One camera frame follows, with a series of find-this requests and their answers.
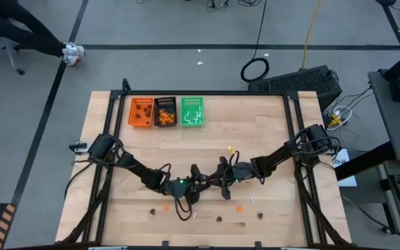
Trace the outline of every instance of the wooden table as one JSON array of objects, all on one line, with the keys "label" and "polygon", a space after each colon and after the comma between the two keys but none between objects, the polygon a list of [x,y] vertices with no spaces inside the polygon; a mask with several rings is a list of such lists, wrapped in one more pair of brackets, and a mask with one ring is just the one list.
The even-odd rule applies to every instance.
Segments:
[{"label": "wooden table", "polygon": [[[316,94],[300,92],[299,96],[305,126],[321,124]],[[109,92],[92,93],[81,141],[91,142],[102,132],[108,97]],[[254,156],[272,153],[289,140],[282,97],[204,96],[206,123],[201,128],[183,128],[180,124],[172,128],[133,128],[127,122],[133,97],[126,97],[119,138],[126,150],[147,167],[154,169],[171,163],[172,178],[189,176],[192,163],[204,174],[213,173],[220,156],[229,158],[228,146],[240,151],[240,161],[249,161]],[[180,100],[177,96],[178,114]],[[290,105],[297,132],[292,101]],[[115,115],[110,134],[113,134],[114,123]],[[77,160],[86,158],[87,155],[77,156]],[[331,164],[329,156],[321,156],[321,161]],[[83,166],[84,163],[75,165],[73,174]],[[88,208],[94,169],[89,168],[72,183],[57,240],[70,233]],[[306,238],[293,169],[292,160],[287,160],[264,185],[257,179],[235,184],[230,187],[229,201],[222,198],[218,187],[211,187],[201,193],[200,202],[193,205],[197,216],[187,222],[177,217],[173,198],[146,189],[140,179],[126,169],[115,169],[102,244],[161,246],[162,241],[169,241],[170,246],[253,247],[254,242],[260,241],[264,247],[304,247]],[[334,171],[317,165],[314,173],[322,212],[340,235],[350,241]],[[237,206],[241,206],[243,212],[238,212]],[[155,215],[149,212],[152,208],[156,210]],[[263,213],[262,219],[258,219],[258,213]],[[219,216],[222,222],[216,222]],[[311,211],[310,218],[317,242]],[[94,239],[97,221],[98,215],[95,215],[91,239]]]}]

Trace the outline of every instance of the office chair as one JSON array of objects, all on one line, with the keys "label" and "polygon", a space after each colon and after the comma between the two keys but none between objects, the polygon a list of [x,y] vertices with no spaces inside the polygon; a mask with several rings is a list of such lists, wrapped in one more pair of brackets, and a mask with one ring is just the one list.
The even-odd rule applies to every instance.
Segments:
[{"label": "office chair", "polygon": [[[11,20],[8,19],[8,22],[11,22],[12,24],[14,24],[15,26],[18,27],[23,27],[24,24],[21,24],[19,22],[16,22],[15,20]],[[6,48],[7,54],[8,54],[8,58],[10,60],[10,64],[12,65],[12,68],[15,69],[15,71],[20,75],[24,75],[25,71],[18,68],[15,64],[15,52],[19,51],[20,47],[16,42],[13,42],[12,40],[5,38],[5,37],[0,37],[0,49]]]}]

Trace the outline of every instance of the white sneaker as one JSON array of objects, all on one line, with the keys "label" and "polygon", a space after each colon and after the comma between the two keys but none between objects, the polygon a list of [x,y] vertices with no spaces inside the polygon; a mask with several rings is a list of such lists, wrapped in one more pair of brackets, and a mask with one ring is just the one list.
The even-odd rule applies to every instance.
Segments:
[{"label": "white sneaker", "polygon": [[86,57],[83,46],[77,46],[73,42],[67,42],[66,48],[62,49],[62,52],[62,60],[69,66],[78,64]]}]

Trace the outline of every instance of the black pants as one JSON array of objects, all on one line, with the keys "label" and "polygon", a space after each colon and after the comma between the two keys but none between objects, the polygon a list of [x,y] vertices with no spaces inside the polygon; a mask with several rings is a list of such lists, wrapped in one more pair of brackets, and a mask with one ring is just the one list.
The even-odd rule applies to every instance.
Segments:
[{"label": "black pants", "polygon": [[[7,18],[25,24],[32,32],[16,27],[8,22]],[[61,49],[65,48],[65,45],[58,41],[40,20],[20,6],[16,0],[0,0],[0,37],[52,56],[62,56]]]}]

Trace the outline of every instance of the person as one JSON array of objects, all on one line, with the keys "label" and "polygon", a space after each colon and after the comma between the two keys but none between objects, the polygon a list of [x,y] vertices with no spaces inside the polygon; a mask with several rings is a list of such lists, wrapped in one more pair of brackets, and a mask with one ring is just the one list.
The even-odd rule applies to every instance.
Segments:
[{"label": "person", "polygon": [[[25,24],[32,32],[16,27],[8,18]],[[22,47],[61,57],[67,65],[76,65],[85,57],[82,46],[60,42],[40,20],[19,5],[18,0],[0,0],[0,37],[8,38]]]}]

